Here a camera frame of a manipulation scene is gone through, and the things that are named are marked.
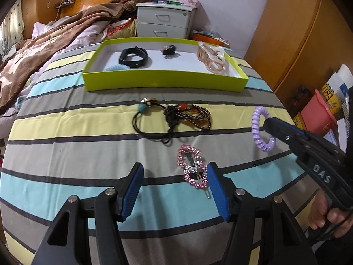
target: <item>orange container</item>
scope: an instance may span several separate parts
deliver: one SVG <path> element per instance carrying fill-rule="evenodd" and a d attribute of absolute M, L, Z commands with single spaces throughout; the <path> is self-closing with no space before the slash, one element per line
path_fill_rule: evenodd
<path fill-rule="evenodd" d="M 337 121 L 318 90 L 301 111 L 301 117 L 308 131 L 324 136 Z"/>
<path fill-rule="evenodd" d="M 209 43 L 209 44 L 222 46 L 222 47 L 224 46 L 223 42 L 221 42 L 213 37 L 204 36 L 204 35 L 200 35 L 200 34 L 193 34 L 192 39 L 194 41 L 200 41 L 200 42 Z"/>

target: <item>black fitness band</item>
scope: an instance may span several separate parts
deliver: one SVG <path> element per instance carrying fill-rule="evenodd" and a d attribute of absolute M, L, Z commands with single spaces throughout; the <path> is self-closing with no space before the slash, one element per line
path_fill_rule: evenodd
<path fill-rule="evenodd" d="M 129 54 L 135 54 L 136 56 L 141 57 L 142 60 L 128 61 L 126 60 L 126 57 Z M 124 64 L 126 66 L 129 66 L 130 68 L 139 68 L 146 65 L 147 58 L 148 58 L 148 54 L 145 49 L 142 49 L 140 47 L 131 47 L 121 52 L 121 55 L 119 57 L 119 64 Z"/>

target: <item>pink basket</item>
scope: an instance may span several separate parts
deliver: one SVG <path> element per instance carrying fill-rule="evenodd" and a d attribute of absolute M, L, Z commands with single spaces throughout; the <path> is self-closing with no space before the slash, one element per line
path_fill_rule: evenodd
<path fill-rule="evenodd" d="M 318 90 L 315 90 L 314 96 L 301 111 L 301 116 L 304 120 L 306 129 L 319 136 L 324 136 L 332 126 L 337 124 L 329 106 L 326 104 Z"/>

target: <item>white nightstand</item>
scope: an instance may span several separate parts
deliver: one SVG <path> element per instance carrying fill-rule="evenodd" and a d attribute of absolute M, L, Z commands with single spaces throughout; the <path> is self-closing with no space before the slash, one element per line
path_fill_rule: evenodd
<path fill-rule="evenodd" d="M 139 37 L 189 37 L 195 8 L 159 3 L 139 3 L 137 7 Z"/>

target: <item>drawer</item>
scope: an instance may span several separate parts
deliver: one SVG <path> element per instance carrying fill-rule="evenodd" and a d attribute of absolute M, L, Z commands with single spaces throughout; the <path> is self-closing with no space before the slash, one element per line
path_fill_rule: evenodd
<path fill-rule="evenodd" d="M 188 28 L 190 15 L 191 12 L 176 9 L 138 7 L 137 22 Z"/>
<path fill-rule="evenodd" d="M 139 37 L 168 37 L 185 39 L 186 31 L 187 29 L 185 28 L 173 26 L 137 23 L 137 35 Z"/>

